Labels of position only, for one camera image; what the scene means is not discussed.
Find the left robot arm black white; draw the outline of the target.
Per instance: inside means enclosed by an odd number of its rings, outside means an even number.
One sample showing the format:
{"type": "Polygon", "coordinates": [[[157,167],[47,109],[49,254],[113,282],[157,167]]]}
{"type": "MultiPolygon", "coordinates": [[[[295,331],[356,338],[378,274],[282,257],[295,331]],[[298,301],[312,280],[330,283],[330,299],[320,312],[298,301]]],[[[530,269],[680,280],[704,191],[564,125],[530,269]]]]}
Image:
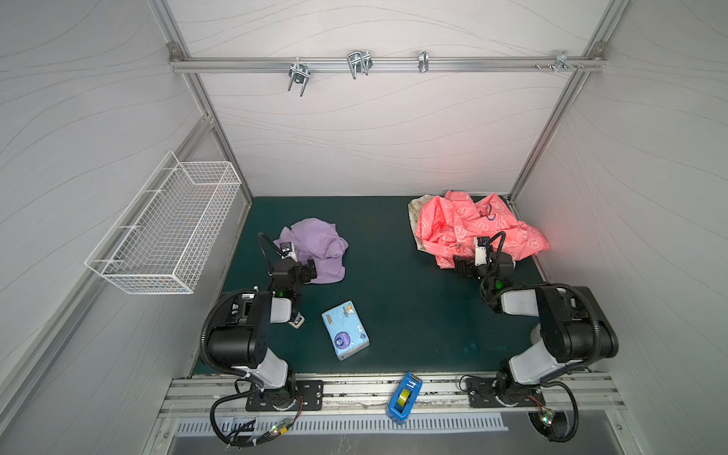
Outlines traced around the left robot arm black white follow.
{"type": "Polygon", "coordinates": [[[303,325],[301,287],[318,273],[314,261],[287,257],[274,265],[270,276],[268,290],[236,290],[218,299],[203,323],[199,354],[218,373],[244,379],[261,392],[292,396],[294,373],[269,347],[269,327],[303,325]]]}

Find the purple cloth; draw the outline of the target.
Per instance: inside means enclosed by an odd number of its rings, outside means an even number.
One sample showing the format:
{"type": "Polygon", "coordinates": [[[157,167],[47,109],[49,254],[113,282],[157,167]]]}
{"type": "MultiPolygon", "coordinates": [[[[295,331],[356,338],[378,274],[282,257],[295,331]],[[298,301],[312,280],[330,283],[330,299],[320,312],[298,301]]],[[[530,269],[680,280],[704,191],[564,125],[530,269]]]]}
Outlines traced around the purple cloth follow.
{"type": "Polygon", "coordinates": [[[291,227],[284,227],[277,246],[290,243],[299,262],[313,260],[317,278],[312,284],[335,284],[345,277],[343,256],[349,244],[337,232],[337,226],[318,218],[303,219],[291,227]]]}

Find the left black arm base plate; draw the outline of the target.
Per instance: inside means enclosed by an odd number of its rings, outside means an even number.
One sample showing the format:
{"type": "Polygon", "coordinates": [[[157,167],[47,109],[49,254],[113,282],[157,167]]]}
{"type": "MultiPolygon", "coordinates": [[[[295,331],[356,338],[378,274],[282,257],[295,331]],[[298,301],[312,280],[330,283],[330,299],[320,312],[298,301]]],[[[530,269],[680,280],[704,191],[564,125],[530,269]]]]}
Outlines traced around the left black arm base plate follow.
{"type": "Polygon", "coordinates": [[[254,392],[246,400],[250,413],[276,413],[277,411],[320,411],[324,383],[320,380],[302,380],[284,388],[254,392]]]}

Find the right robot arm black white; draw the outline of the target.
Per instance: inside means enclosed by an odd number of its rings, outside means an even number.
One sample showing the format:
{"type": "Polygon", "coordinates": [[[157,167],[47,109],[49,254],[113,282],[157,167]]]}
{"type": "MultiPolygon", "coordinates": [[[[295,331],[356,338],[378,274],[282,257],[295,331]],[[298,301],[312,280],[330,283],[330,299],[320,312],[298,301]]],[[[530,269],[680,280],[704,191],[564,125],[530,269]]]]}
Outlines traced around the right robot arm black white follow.
{"type": "Polygon", "coordinates": [[[495,377],[471,394],[494,396],[514,407],[525,394],[617,355],[618,337],[589,287],[556,282],[514,286],[510,274],[515,265],[506,263],[504,255],[456,256],[454,265],[479,280],[480,297],[494,313],[538,321],[531,346],[504,360],[495,377]]]}

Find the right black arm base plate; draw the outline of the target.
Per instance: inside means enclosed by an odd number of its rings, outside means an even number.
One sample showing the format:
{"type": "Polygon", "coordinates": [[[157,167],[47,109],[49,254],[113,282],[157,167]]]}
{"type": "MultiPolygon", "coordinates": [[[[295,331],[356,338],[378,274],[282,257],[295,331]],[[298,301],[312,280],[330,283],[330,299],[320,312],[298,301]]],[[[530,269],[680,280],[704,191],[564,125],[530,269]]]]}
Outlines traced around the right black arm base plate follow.
{"type": "Polygon", "coordinates": [[[539,409],[546,405],[538,387],[521,385],[505,377],[465,375],[459,387],[473,409],[539,409]]]}

